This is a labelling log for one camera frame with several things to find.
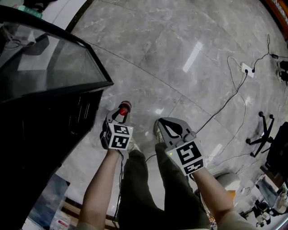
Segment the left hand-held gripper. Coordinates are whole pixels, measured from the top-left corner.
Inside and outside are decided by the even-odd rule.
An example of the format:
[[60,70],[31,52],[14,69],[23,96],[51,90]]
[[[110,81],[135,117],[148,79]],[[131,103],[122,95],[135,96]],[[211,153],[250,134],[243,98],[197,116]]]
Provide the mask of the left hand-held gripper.
[[[133,133],[133,127],[125,126],[130,124],[130,113],[129,109],[116,108],[106,115],[100,133],[100,141],[104,149],[127,150]],[[112,122],[117,123],[116,118],[119,114],[120,124],[112,124]]]

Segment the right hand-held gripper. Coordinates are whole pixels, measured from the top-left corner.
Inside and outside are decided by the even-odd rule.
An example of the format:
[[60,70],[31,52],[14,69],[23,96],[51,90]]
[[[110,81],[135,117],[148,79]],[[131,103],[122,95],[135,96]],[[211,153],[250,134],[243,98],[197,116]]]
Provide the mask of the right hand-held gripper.
[[185,121],[172,117],[159,118],[158,126],[168,146],[166,154],[185,176],[191,177],[204,167],[200,141],[195,132],[191,133],[191,128]]

